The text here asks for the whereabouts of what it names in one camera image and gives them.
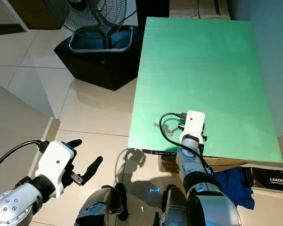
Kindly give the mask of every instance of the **black cable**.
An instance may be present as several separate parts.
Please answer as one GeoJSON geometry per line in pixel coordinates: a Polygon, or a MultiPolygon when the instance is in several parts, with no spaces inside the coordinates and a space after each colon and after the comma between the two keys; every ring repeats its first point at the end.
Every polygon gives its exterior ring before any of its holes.
{"type": "Polygon", "coordinates": [[[11,149],[10,151],[8,151],[4,156],[2,156],[0,158],[0,164],[7,158],[9,157],[12,153],[14,153],[16,150],[19,150],[20,148],[24,147],[24,146],[27,146],[27,145],[31,145],[31,144],[41,144],[42,141],[40,140],[31,140],[31,141],[26,141],[16,147],[14,147],[13,149],[11,149]]]}
{"type": "Polygon", "coordinates": [[[176,117],[179,117],[179,114],[176,114],[176,113],[166,113],[166,114],[163,114],[163,115],[160,117],[160,119],[159,119],[159,124],[158,124],[158,125],[159,125],[159,129],[160,129],[160,132],[161,132],[161,135],[164,137],[164,139],[166,139],[166,140],[167,140],[168,142],[170,142],[171,144],[180,146],[180,147],[184,148],[185,150],[188,150],[188,151],[192,152],[194,155],[196,155],[196,156],[200,159],[201,164],[202,164],[203,168],[205,169],[205,171],[208,172],[208,171],[207,171],[208,164],[207,164],[207,162],[204,160],[202,154],[198,154],[198,153],[197,153],[196,151],[194,151],[193,149],[191,149],[191,148],[189,148],[189,147],[187,147],[187,146],[185,146],[185,145],[182,145],[182,144],[180,144],[180,143],[177,143],[177,142],[175,142],[175,141],[173,141],[173,140],[170,140],[170,139],[165,135],[165,133],[164,133],[163,130],[162,130],[161,122],[162,122],[163,118],[166,117],[166,116],[168,116],[168,115],[174,115],[174,116],[176,116],[176,117]]]}
{"type": "Polygon", "coordinates": [[[137,10],[135,10],[132,14],[130,14],[129,16],[125,17],[124,20],[128,19],[129,17],[132,17],[134,15],[134,13],[136,13],[137,10]]]}

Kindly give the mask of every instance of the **gray wall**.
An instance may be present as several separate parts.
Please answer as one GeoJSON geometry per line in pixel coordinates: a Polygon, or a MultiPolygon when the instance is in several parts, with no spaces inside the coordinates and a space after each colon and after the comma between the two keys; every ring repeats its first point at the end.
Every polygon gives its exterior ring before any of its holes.
{"type": "Polygon", "coordinates": [[[19,22],[11,14],[9,9],[0,0],[0,24],[18,24],[19,22]]]}
{"type": "Polygon", "coordinates": [[[228,0],[228,6],[232,20],[251,22],[283,158],[283,0],[228,0]]]}
{"type": "MultiPolygon", "coordinates": [[[[49,118],[0,86],[0,157],[16,145],[41,139],[49,118]]],[[[9,156],[0,165],[0,194],[25,177],[37,152],[34,145],[9,156]]]]}

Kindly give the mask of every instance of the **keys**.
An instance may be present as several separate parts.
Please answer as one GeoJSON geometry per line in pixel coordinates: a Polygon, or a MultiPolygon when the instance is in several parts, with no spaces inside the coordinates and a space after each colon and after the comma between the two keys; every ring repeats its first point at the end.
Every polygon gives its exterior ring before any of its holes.
{"type": "MultiPolygon", "coordinates": [[[[155,127],[159,128],[159,124],[158,123],[154,122],[153,125],[155,127]]],[[[166,124],[163,124],[161,127],[162,127],[162,131],[165,132],[169,137],[173,136],[174,132],[179,129],[178,127],[176,127],[173,130],[169,130],[169,126],[166,125],[166,124]]]]}
{"type": "Polygon", "coordinates": [[[175,129],[173,129],[173,130],[167,130],[167,132],[166,132],[166,134],[169,136],[169,137],[171,137],[171,136],[173,136],[173,134],[174,134],[174,132],[176,131],[176,130],[178,130],[179,128],[178,127],[176,127],[175,129]]]}
{"type": "MultiPolygon", "coordinates": [[[[159,128],[158,123],[154,122],[153,125],[159,128]]],[[[162,127],[162,131],[164,131],[165,133],[169,130],[169,126],[166,124],[163,124],[161,127],[162,127]]]]}

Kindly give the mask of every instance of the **white floor tile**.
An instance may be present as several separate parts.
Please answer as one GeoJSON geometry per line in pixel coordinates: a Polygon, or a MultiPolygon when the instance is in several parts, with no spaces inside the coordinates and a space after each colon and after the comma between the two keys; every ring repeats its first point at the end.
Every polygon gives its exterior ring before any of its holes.
{"type": "Polygon", "coordinates": [[[0,85],[7,89],[11,79],[13,78],[17,67],[0,66],[0,85]]]}
{"type": "Polygon", "coordinates": [[[161,211],[162,193],[169,184],[183,190],[178,173],[160,173],[158,155],[142,154],[139,150],[129,149],[125,163],[123,184],[126,187],[129,218],[117,220],[117,226],[150,226],[155,212],[161,211]]]}
{"type": "MultiPolygon", "coordinates": [[[[75,183],[67,187],[59,199],[51,199],[34,216],[36,222],[57,226],[73,226],[77,213],[86,199],[103,185],[113,186],[116,173],[124,164],[128,138],[121,136],[58,131],[56,140],[68,142],[81,139],[83,143],[76,148],[77,156],[73,162],[74,172],[83,174],[87,167],[98,157],[103,162],[96,174],[83,187],[75,183]]],[[[115,216],[109,225],[114,226],[115,216]]]]}
{"type": "Polygon", "coordinates": [[[56,226],[56,225],[45,225],[45,224],[41,224],[41,223],[38,223],[38,222],[31,222],[29,224],[29,226],[56,226]]]}
{"type": "Polygon", "coordinates": [[[71,35],[72,33],[64,28],[53,31],[39,30],[21,66],[66,68],[54,49],[71,35]]]}
{"type": "Polygon", "coordinates": [[[37,32],[0,35],[0,65],[19,66],[37,32]]]}
{"type": "Polygon", "coordinates": [[[238,206],[242,225],[283,226],[283,194],[254,190],[254,210],[238,206]]]}
{"type": "Polygon", "coordinates": [[[8,91],[44,115],[58,118],[72,79],[67,69],[19,67],[8,91]]]}
{"type": "Polygon", "coordinates": [[[61,112],[60,130],[128,136],[136,79],[111,91],[74,79],[61,112]]]}

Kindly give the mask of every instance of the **green table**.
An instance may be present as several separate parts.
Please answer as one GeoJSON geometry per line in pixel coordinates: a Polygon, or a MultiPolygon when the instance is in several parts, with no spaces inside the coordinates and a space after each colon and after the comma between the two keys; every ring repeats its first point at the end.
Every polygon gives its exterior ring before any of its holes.
{"type": "Polygon", "coordinates": [[[249,22],[148,17],[128,147],[175,152],[153,123],[188,110],[206,115],[205,156],[282,162],[249,22]]]}

